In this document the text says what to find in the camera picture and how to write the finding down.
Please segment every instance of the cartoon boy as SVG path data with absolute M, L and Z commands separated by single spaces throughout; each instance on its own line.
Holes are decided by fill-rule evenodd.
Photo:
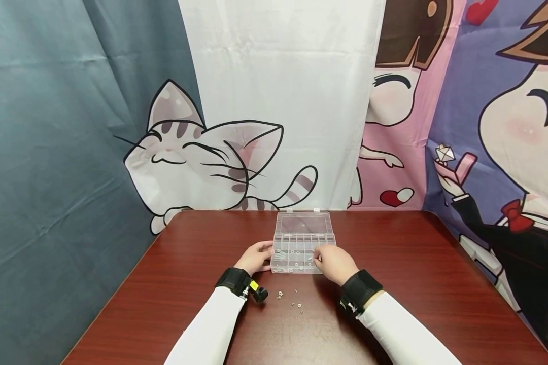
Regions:
M 548 0 L 524 23 L 528 27 L 537 30 L 497 54 L 531 62 L 531 72 L 490 101 L 479 124 L 487 155 L 523 189 L 523 199 L 502 207 L 500 222 L 486 224 L 461 185 L 439 179 L 454 196 L 451 207 L 489 244 L 519 310 L 548 348 Z
M 394 126 L 412 113 L 420 74 L 428 69 L 442 45 L 452 9 L 453 0 L 386 0 L 366 123 Z M 404 168 L 396 155 L 364 145 L 359 157 L 382 160 L 390 168 Z M 352 204 L 359 204 L 359 171 L 351 195 Z

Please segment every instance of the cat tail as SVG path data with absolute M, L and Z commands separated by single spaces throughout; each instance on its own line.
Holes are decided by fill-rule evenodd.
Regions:
M 319 172 L 314 166 L 302 168 L 294 177 L 294 180 L 286 191 L 272 203 L 278 208 L 286 208 L 300 203 L 307 199 L 313 191 L 319 179 Z

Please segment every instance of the red bow tie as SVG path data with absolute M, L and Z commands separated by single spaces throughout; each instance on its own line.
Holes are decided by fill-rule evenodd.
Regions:
M 501 212 L 507 217 L 509 230 L 513 233 L 525 232 L 533 226 L 533 220 L 522 215 L 522 204 L 519 199 L 505 204 Z

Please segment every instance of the purple fabric backdrop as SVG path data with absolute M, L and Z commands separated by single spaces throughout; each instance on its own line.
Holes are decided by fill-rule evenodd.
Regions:
M 463 234 L 487 248 L 489 245 L 478 239 L 451 207 L 451 195 L 443 192 L 434 166 L 435 149 L 441 143 L 453 147 L 457 160 L 450 162 L 450 167 L 464 153 L 478 157 L 463 189 L 477 202 L 484 223 L 497 223 L 502 217 L 501 207 L 523 198 L 524 191 L 488 157 L 479 138 L 478 123 L 492 99 L 520 84 L 532 70 L 532 63 L 496 53 L 536 30 L 521 27 L 543 1 L 500 1 L 481 26 L 467 23 L 466 11 L 473 3 L 469 0 L 463 12 L 427 142 L 427 195 L 423 208 L 438 214 L 456 238 Z M 496 279 L 485 266 L 478 266 L 491 281 Z M 523 314 L 520 318 L 527 322 Z

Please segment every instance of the cat mouth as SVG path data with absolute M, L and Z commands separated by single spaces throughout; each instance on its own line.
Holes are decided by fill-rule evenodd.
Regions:
M 159 159 L 154 159 L 156 157 L 156 155 L 152 156 L 152 158 L 150 159 L 150 161 L 152 161 L 152 164 L 158 164 L 159 162 L 165 162 L 166 164 L 170 164 L 170 165 L 182 165 L 182 164 L 186 164 L 187 161 L 183 161 L 183 162 L 174 162 L 174 161 L 169 161 L 167 159 L 164 159 L 164 158 L 159 158 Z

